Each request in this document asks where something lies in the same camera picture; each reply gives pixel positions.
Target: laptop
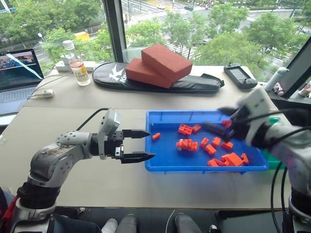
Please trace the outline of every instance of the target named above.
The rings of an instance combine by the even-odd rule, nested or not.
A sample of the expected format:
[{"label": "laptop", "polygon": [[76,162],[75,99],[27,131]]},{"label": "laptop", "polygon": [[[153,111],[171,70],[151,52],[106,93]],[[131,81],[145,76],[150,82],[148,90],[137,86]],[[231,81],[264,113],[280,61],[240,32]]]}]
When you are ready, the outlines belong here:
[{"label": "laptop", "polygon": [[0,54],[0,115],[17,113],[43,78],[33,49]]}]

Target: laptop keyboard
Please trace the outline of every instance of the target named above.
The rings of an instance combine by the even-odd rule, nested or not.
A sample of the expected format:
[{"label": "laptop keyboard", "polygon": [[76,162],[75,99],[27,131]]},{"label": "laptop keyboard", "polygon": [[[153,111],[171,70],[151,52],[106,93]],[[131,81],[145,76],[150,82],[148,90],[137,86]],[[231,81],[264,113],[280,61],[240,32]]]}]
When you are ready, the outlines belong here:
[{"label": "laptop keyboard", "polygon": [[27,99],[31,96],[33,91],[34,91],[33,88],[27,88],[27,89],[21,89],[21,90],[9,91],[9,92],[2,92],[0,93],[0,102],[4,103],[4,102]]}]

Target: glass window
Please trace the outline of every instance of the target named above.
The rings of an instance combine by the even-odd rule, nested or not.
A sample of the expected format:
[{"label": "glass window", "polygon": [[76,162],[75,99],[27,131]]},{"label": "glass window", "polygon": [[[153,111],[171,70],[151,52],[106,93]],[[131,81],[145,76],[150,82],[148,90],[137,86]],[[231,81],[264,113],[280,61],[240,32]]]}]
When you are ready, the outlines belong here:
[{"label": "glass window", "polygon": [[101,0],[0,2],[0,53],[33,48],[47,75],[65,54],[62,42],[68,39],[84,61],[114,60]]},{"label": "glass window", "polygon": [[122,0],[128,48],[162,44],[200,66],[240,63],[258,81],[311,35],[311,1]]}]

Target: blue plastic tray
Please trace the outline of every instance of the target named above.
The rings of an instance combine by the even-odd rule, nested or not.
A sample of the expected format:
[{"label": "blue plastic tray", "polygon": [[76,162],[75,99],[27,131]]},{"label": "blue plastic tray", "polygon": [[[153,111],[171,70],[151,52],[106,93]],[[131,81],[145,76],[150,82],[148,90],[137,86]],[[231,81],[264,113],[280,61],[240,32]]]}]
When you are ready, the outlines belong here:
[{"label": "blue plastic tray", "polygon": [[[225,150],[221,146],[217,148],[217,152],[210,156],[207,152],[199,147],[196,152],[178,151],[176,142],[179,139],[190,138],[199,144],[204,137],[209,139],[211,143],[215,134],[201,129],[198,133],[191,135],[182,135],[178,133],[181,123],[194,126],[202,124],[202,121],[221,124],[222,120],[229,119],[217,111],[148,111],[146,114],[146,130],[152,135],[161,133],[160,139],[153,141],[152,137],[147,137],[145,141],[145,150],[155,153],[155,157],[145,162],[145,167],[152,172],[247,172],[247,171],[263,171],[269,168],[267,160],[262,152],[254,147],[249,147],[244,141],[232,139],[234,144],[232,150]],[[249,159],[249,165],[243,166],[207,166],[207,162],[212,159],[220,159],[222,155],[235,152],[237,155],[246,153]]]}]

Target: beige table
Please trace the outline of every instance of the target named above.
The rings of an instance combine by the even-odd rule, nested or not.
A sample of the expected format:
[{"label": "beige table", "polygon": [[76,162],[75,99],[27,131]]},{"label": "beige table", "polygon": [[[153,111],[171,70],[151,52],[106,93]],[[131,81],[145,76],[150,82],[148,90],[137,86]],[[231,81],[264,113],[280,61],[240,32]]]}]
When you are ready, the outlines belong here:
[{"label": "beige table", "polygon": [[[113,107],[121,114],[120,129],[145,129],[145,113],[149,109],[215,109],[219,105],[232,105],[245,94],[222,72],[222,67],[193,70],[193,74],[206,72],[224,79],[225,86],[215,95],[196,96],[123,93],[100,89],[93,83],[83,88],[72,77],[47,85],[54,89],[55,98],[28,101],[3,133],[1,186],[16,191],[26,181],[34,153],[60,133],[76,129],[100,107]],[[131,100],[128,106],[123,103],[125,98],[127,103]],[[83,130],[96,132],[103,114],[94,117]],[[144,150],[144,140],[126,139],[124,149],[125,152]],[[273,171],[243,175],[151,173],[144,163],[122,165],[110,158],[101,161],[94,157],[75,165],[57,201],[58,205],[66,206],[268,209],[272,176]],[[280,207],[279,194],[280,177],[276,183],[275,207]],[[286,182],[286,199],[289,194],[290,186]]]}]

